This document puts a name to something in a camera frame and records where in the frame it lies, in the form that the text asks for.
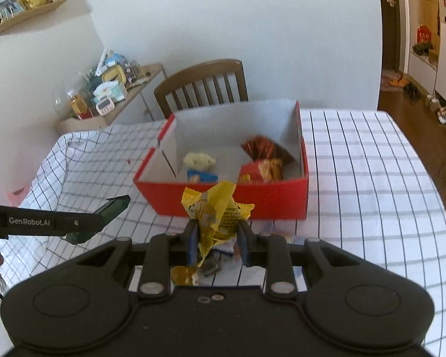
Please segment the pink digital timer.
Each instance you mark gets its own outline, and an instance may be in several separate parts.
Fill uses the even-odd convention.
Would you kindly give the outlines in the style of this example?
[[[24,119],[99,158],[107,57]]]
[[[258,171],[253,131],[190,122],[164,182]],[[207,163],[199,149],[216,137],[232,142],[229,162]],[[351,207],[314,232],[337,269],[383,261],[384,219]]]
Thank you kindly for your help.
[[[96,103],[95,108],[100,116],[105,116],[115,109],[115,103],[111,98],[102,98]]]

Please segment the white checked tablecloth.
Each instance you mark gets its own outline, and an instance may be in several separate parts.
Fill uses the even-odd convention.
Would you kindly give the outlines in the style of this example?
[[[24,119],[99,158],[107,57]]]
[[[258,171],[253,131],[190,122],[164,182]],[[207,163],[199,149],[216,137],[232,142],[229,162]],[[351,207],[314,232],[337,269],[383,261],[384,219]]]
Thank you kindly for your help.
[[[446,356],[446,211],[412,145],[384,112],[305,110],[308,213],[304,220],[255,221],[256,232],[293,242],[318,237],[423,286],[434,301],[425,347]],[[1,243],[8,286],[119,236],[147,242],[180,231],[182,217],[158,215],[134,185],[160,121],[60,137],[41,163],[21,207],[94,211],[127,194],[129,207],[104,231],[75,246],[58,238]]]

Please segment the wooden wall shelf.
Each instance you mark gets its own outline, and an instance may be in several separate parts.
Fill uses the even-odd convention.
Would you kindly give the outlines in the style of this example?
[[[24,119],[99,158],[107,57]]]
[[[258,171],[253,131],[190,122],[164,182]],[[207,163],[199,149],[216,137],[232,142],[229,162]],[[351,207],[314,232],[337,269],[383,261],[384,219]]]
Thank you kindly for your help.
[[[45,5],[35,7],[31,10],[25,10],[16,15],[2,16],[0,18],[0,35],[25,21],[31,20],[40,15],[59,9],[68,0],[56,0]]]

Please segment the tissue pack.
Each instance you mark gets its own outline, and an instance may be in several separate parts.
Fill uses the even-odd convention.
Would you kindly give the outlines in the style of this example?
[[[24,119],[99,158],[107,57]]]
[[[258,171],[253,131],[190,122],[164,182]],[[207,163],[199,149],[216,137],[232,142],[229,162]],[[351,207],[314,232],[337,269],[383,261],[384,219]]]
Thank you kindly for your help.
[[[93,94],[99,100],[102,98],[111,98],[114,103],[118,103],[127,98],[128,91],[122,83],[103,82],[94,89]]]

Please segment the gold wrapped round candy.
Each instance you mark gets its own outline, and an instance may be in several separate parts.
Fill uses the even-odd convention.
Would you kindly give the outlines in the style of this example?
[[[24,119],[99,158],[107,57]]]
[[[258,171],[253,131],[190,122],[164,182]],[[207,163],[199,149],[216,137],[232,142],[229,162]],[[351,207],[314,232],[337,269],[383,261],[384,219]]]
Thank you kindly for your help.
[[[172,267],[171,281],[178,286],[197,286],[200,283],[198,269],[185,266]]]

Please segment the light blue cookie packet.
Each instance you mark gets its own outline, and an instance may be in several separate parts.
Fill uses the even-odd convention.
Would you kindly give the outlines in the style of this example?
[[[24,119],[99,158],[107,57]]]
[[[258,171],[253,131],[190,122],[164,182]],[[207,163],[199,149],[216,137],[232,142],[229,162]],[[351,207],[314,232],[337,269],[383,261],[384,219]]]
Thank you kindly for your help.
[[[215,183],[218,182],[218,176],[213,173],[188,169],[187,177],[189,183]]]

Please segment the red cardboard box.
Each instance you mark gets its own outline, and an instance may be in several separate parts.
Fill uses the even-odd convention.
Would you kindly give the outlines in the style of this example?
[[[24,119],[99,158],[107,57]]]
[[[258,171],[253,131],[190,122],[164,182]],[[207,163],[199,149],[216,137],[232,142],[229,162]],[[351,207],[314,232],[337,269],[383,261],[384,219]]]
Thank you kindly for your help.
[[[221,181],[237,183],[241,167],[251,162],[242,145],[258,136],[279,145],[293,161],[284,168],[281,181],[238,184],[234,200],[254,205],[253,219],[306,219],[308,158],[300,104],[294,100],[244,101],[175,112],[158,133],[156,147],[146,154],[134,184],[157,214],[184,217],[183,191],[211,188],[209,183],[188,182],[184,157],[189,152],[207,153],[216,160],[210,172]]]

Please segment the dark wrapped small candy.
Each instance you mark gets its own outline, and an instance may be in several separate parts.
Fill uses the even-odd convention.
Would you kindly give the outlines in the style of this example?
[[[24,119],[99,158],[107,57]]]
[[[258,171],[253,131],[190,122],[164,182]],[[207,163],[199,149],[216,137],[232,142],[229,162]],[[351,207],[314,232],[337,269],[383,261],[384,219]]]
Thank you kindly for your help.
[[[218,250],[211,250],[206,256],[202,265],[200,265],[200,273],[204,277],[216,275],[222,268],[222,253]]]

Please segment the yellow snack packet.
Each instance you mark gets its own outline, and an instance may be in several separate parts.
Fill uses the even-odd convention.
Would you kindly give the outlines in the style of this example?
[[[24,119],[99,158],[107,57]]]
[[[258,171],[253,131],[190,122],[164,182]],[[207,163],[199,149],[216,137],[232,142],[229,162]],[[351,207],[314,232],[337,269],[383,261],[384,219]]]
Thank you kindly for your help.
[[[234,200],[236,187],[230,181],[221,181],[205,192],[191,188],[183,191],[183,208],[191,219],[196,219],[199,223],[198,266],[203,264],[214,247],[236,236],[239,222],[248,220],[255,208],[254,204]]]

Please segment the orange drink bottle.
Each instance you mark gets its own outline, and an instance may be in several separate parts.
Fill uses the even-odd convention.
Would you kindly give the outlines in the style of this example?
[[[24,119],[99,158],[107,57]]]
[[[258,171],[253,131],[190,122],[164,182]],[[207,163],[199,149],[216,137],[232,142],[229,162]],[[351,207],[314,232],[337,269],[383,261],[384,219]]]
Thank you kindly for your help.
[[[67,96],[70,102],[70,107],[78,119],[88,119],[92,117],[92,112],[79,91],[69,90],[67,91]]]

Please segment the green snack packet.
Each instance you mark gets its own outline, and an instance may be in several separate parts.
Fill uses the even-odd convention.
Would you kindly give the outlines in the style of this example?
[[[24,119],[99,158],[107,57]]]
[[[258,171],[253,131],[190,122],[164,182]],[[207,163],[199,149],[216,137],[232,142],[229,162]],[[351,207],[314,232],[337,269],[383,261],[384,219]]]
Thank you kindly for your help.
[[[70,232],[64,235],[62,238],[73,245],[78,245],[87,242],[95,235],[100,233],[102,229],[94,230],[94,231],[76,231]]]

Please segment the cream snack in box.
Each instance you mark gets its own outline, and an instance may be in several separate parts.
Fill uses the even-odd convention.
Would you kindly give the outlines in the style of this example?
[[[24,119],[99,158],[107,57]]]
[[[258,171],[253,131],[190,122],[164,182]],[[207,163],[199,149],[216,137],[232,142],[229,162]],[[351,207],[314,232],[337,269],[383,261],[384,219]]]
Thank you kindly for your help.
[[[215,164],[216,159],[205,152],[188,152],[183,158],[183,163],[192,170],[207,171]]]

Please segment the brown wooden chair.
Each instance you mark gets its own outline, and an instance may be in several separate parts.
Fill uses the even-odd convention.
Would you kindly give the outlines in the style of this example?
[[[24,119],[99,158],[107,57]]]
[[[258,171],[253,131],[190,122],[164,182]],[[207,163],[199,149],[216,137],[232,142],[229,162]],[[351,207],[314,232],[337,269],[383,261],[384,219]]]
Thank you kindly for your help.
[[[155,99],[164,118],[175,110],[248,101],[243,63],[219,59],[185,68],[157,86]]]

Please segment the yellow clock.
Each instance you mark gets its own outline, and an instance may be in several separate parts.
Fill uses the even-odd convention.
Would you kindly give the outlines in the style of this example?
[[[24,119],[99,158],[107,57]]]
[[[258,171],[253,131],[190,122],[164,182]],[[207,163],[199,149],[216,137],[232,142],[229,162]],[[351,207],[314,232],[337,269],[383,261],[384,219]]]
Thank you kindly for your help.
[[[125,75],[125,71],[119,64],[116,64],[105,70],[101,74],[101,79],[102,82],[119,82],[124,85],[127,82],[127,76]]]

